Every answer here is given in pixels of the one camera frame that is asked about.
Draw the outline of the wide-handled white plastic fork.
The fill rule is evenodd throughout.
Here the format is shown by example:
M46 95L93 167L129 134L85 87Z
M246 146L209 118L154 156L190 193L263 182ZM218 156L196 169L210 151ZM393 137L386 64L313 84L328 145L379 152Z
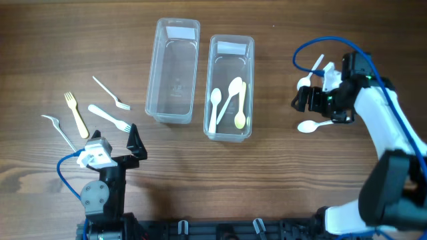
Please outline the wide-handled white plastic fork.
M114 117L112 117L111 115L109 115L108 113L106 113L104 110L100 109L99 107L97 107L96 105L90 104L88 106L88 110L110 122L112 122L119 130L124 131L126 133L129 133L131 130L131 126L128 125L126 122L115 119Z

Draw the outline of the thin white plastic fork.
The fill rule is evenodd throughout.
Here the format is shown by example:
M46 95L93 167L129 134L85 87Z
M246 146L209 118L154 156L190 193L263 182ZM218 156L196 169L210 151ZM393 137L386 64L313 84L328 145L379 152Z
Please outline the thin white plastic fork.
M92 77L93 80L101 87L103 88L115 101L115 105L116 107L120 108L120 109L124 109L124 110L131 110L131 107L129 105L126 105L124 103L122 103L118 97L116 97L103 83L101 83L95 76Z

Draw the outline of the white spoon pointing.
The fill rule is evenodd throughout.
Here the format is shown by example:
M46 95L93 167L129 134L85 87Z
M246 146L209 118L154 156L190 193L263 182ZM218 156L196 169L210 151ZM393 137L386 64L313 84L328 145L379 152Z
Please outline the white spoon pointing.
M323 122L315 122L312 120L302 121L298 126L297 130L301 133L313 133L318 127L325 125L338 124L337 121L328 120Z

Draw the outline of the thin-handled white spoon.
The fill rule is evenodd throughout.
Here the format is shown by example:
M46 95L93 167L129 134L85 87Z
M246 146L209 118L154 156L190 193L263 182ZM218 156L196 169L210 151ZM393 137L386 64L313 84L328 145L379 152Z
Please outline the thin-handled white spoon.
M312 67L312 71L316 70L320 63L322 62L324 58L324 54L321 54L317 61L314 63ZM311 76L313 75L312 72L309 72L309 74L306 77L302 77L297 84L297 90L299 90L301 87L309 87L311 85Z

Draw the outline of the cream yellow plastic fork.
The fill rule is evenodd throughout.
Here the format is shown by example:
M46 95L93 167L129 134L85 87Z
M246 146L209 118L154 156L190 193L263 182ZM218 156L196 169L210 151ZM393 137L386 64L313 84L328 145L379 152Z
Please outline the cream yellow plastic fork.
M81 118L81 115L79 114L78 108L77 108L77 101L73 94L71 92L67 92L64 94L65 100L67 102L68 107L73 113L77 129L79 131L79 134L81 138L86 139L89 137L89 131L87 130L87 127L85 126L85 123L83 122L83 119Z

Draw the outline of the curved white plastic fork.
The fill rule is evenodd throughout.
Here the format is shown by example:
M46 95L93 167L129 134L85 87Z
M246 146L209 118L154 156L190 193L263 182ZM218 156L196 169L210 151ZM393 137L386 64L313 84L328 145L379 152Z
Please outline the curved white plastic fork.
M42 117L48 118L52 121L54 128L60 133L62 138L67 142L67 144L70 146L70 148L73 149L74 152L77 151L77 149L74 147L73 143L69 140L69 138L64 134L64 132L61 130L59 120L55 117L48 116L48 115L41 115Z

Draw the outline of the wide-handled white plastic spoon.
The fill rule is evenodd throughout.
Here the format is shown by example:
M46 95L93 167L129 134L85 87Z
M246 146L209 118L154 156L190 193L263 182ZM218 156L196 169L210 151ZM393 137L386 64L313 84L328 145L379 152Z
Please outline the wide-handled white plastic spoon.
M215 88L213 89L213 91L211 92L211 96L210 96L210 101L212 104L212 110L211 110L211 118L209 121L209 128L208 128L208 132L209 133L215 133L216 132L216 121L217 121L217 109L218 109L218 105L222 100L222 93L220 91L220 89Z

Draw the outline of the cream yellow plastic spoon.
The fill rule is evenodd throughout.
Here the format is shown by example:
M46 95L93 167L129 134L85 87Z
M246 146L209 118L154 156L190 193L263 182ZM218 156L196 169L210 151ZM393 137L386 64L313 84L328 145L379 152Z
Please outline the cream yellow plastic spoon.
M242 88L239 92L239 109L238 112L234 118L235 126L238 129L243 129L246 124L246 117L244 115L244 101L246 97L246 83L242 83Z

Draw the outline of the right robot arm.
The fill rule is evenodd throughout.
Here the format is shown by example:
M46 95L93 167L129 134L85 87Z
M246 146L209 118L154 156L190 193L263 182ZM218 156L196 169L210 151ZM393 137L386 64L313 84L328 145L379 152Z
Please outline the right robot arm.
M333 62L320 69L320 62L298 81L291 106L319 113L329 124L350 124L359 115L379 161L358 198L322 209L317 223L337 237L425 230L426 144L401 110L393 84L363 51L345 54L340 71Z

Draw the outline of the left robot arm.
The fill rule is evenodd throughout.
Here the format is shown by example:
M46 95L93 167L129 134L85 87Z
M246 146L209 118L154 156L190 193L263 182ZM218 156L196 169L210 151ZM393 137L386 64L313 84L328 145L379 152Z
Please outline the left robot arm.
M147 159L147 150L137 126L131 125L127 140L129 155L112 157L112 146L96 131L87 141L77 163L99 173L80 193L85 222L77 226L77 239L149 239L133 213L124 212L126 171Z

